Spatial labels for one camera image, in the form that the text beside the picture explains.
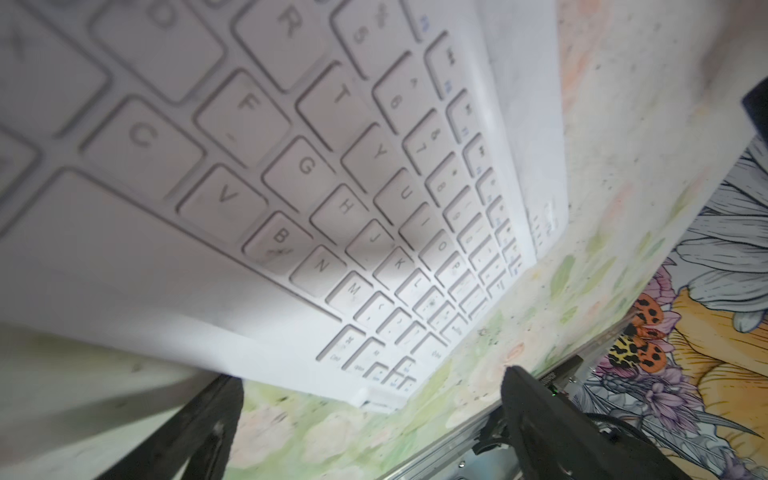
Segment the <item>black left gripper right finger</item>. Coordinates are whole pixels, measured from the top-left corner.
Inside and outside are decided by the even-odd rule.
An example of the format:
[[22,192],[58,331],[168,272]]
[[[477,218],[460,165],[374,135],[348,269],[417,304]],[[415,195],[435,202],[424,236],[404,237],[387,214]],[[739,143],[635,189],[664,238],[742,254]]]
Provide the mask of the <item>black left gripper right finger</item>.
[[508,442],[525,479],[687,479],[640,430],[583,413],[520,366],[506,369],[501,401]]

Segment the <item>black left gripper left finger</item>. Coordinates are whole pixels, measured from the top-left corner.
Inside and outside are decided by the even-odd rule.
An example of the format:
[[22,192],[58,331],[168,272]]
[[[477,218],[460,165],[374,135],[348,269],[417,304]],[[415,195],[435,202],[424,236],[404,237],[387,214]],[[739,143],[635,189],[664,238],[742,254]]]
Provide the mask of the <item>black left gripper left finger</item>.
[[220,375],[100,479],[221,479],[244,402],[243,381]]

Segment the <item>white keyboard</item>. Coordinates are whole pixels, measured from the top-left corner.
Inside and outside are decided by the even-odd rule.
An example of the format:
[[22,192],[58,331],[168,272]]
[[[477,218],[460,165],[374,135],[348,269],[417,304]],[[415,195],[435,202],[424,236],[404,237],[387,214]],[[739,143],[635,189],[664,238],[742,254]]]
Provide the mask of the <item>white keyboard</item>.
[[552,1],[5,1],[1,320],[390,413],[554,245]]

